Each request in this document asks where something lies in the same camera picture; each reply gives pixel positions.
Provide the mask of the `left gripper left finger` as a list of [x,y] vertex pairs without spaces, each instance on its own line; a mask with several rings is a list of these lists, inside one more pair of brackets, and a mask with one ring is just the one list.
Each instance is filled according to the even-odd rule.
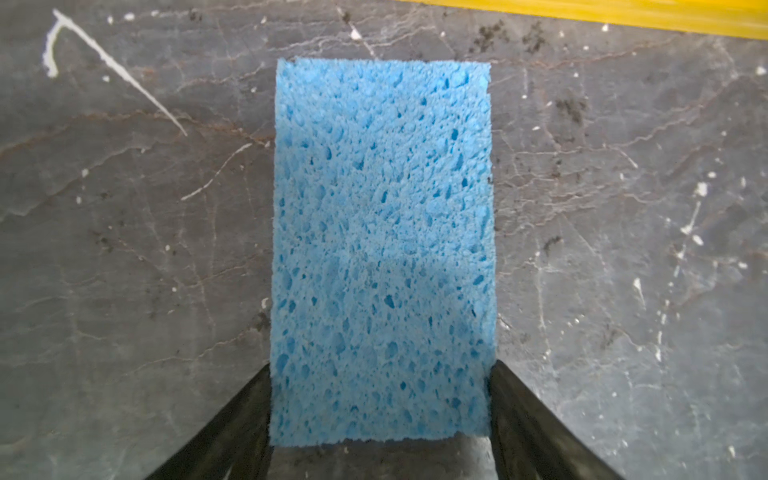
[[150,479],[265,479],[270,445],[270,366],[265,365]]

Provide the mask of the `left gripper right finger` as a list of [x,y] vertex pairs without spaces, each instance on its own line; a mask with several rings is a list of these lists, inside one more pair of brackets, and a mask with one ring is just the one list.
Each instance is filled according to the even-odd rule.
[[619,479],[501,360],[488,390],[491,447],[500,479]]

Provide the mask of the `blue sponge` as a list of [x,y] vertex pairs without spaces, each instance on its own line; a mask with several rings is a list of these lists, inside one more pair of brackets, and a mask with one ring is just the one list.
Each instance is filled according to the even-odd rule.
[[490,67],[276,71],[271,442],[490,432]]

